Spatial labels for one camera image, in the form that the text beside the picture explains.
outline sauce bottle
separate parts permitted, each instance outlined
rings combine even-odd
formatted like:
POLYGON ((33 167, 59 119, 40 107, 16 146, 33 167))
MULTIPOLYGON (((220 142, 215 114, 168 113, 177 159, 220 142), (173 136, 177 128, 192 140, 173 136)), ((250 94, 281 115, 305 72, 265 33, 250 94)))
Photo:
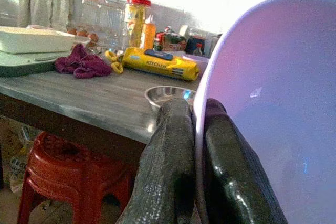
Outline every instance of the sauce bottle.
POLYGON ((149 15, 142 26, 140 48, 153 49, 156 25, 153 22, 153 15, 149 15))

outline stainless steel bowl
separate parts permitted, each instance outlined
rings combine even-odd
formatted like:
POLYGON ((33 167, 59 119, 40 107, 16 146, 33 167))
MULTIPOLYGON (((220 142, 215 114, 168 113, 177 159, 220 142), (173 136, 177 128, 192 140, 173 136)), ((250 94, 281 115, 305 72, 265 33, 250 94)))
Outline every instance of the stainless steel bowl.
POLYGON ((172 86, 157 86, 145 91, 145 97, 154 111, 158 111, 166 101, 173 98, 184 98, 192 108, 195 95, 194 90, 172 86))

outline floor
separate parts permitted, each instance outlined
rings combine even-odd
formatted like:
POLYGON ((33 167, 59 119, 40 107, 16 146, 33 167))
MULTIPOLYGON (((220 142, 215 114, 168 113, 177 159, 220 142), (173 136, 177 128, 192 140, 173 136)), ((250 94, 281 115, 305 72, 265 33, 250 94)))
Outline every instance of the floor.
MULTIPOLYGON (((5 188, 0 190, 0 224, 15 224, 20 204, 19 195, 12 193, 8 186, 9 161, 21 149, 18 138, 20 124, 0 116, 0 145, 3 158, 5 188)), ((30 215, 29 224, 71 224, 72 209, 64 202, 52 201, 46 207, 44 202, 30 215)), ((115 223, 119 216, 116 202, 109 198, 102 203, 101 224, 115 223)))

